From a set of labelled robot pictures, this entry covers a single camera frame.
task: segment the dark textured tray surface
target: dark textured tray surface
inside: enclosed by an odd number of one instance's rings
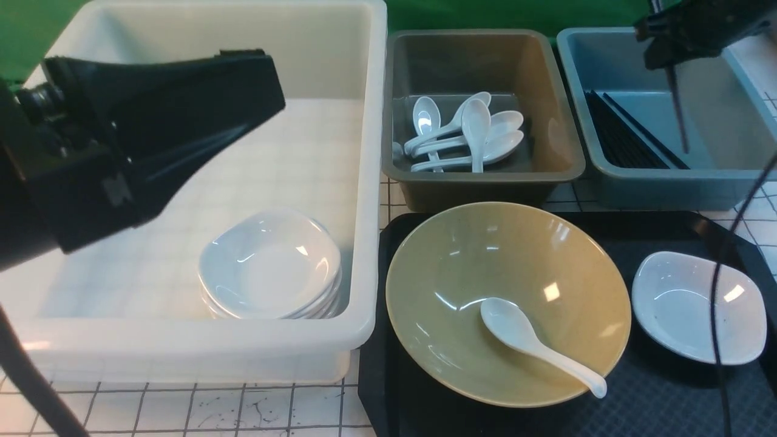
[[[714,259],[723,228],[693,213],[559,214],[608,252],[630,286],[642,260],[659,250]],[[385,275],[397,246],[427,215],[404,215],[381,240],[381,280],[375,332],[362,348],[359,395],[378,437],[410,436],[672,436],[722,435],[714,368],[681,358],[652,341],[632,318],[624,355],[607,377],[608,395],[589,393],[537,409],[508,409],[460,396],[428,376],[396,340],[385,314]],[[767,350],[756,362],[728,368],[736,436],[777,435],[777,348],[773,341],[777,290],[758,249],[739,239],[726,263],[745,271],[765,296],[770,314]]]

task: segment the gray plastic bin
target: gray plastic bin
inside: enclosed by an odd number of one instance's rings
[[[777,151],[777,124],[731,53],[678,66],[690,153],[663,70],[643,63],[631,28],[567,29],[558,36],[580,136],[599,202],[616,208],[724,210],[742,201]],[[625,169],[601,150],[584,91],[606,92],[691,169]]]
[[[442,123],[480,91],[493,95],[491,113],[519,110],[526,138],[486,172],[409,171],[413,162],[392,156],[392,142],[416,136],[413,104],[430,96]],[[388,42],[382,168],[399,181],[410,209],[439,212],[476,201],[541,205],[553,188],[574,180],[585,158],[550,44],[530,30],[423,30],[394,33]]]

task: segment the grid pattern mat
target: grid pattern mat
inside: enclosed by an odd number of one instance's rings
[[[777,122],[777,94],[764,93]],[[399,185],[382,177],[381,221],[409,212]],[[551,212],[604,211],[591,182],[559,186]],[[736,215],[701,212],[723,226]],[[758,244],[777,276],[777,182],[759,191],[738,233]],[[348,375],[331,385],[59,383],[54,388],[93,435],[145,437],[375,437],[357,395],[359,351]],[[0,436],[52,435],[0,371]]]

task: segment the yellow bowl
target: yellow bowl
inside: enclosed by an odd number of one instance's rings
[[[452,390],[502,407],[558,404],[587,391],[500,343],[480,319],[488,297],[518,304],[550,348],[606,376],[631,330],[623,278],[585,232],[548,212],[488,202],[449,209],[405,239],[386,303],[411,357]]]

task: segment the spoon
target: spoon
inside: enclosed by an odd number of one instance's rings
[[[545,346],[534,332],[531,321],[514,303],[491,297],[480,304],[480,316],[494,337],[502,343],[539,358],[578,378],[601,399],[607,394],[607,382],[598,373]]]
[[[440,108],[430,97],[422,96],[413,105],[413,127],[416,135],[421,136],[440,128]],[[429,161],[434,163],[440,160],[437,152],[429,152]],[[443,173],[441,168],[435,168],[435,173]]]
[[[462,103],[460,107],[458,107],[456,114],[453,115],[450,123],[446,124],[442,128],[437,129],[436,131],[432,131],[424,135],[419,135],[406,142],[404,147],[405,155],[412,156],[413,150],[427,141],[433,140],[443,135],[452,134],[456,131],[460,131],[462,129],[462,115],[464,114],[464,107],[467,106],[467,103],[473,100],[481,100],[488,107],[491,104],[491,95],[489,93],[482,92],[469,97],[464,101],[464,103]]]
[[[486,143],[486,147],[483,152],[483,163],[493,164],[497,161],[504,159],[505,156],[510,155],[518,144],[524,139],[524,133],[521,131],[507,132],[506,134],[494,138],[492,141]],[[417,163],[410,167],[411,172],[420,172],[432,169],[434,167],[448,168],[458,166],[469,166],[472,164],[471,156],[463,156],[461,158],[441,159],[435,163]]]
[[[493,140],[494,138],[505,135],[508,132],[517,131],[524,123],[524,116],[516,110],[505,110],[498,112],[491,116],[491,130],[488,132],[488,138],[486,142]],[[445,149],[452,149],[467,145],[467,140],[464,135],[458,137],[448,138],[445,140],[428,142],[424,145],[420,145],[413,151],[413,158],[417,158],[424,154],[431,154],[432,152],[440,152]]]
[[[491,129],[491,114],[481,100],[467,103],[462,113],[462,134],[472,155],[472,172],[483,173],[483,149]]]

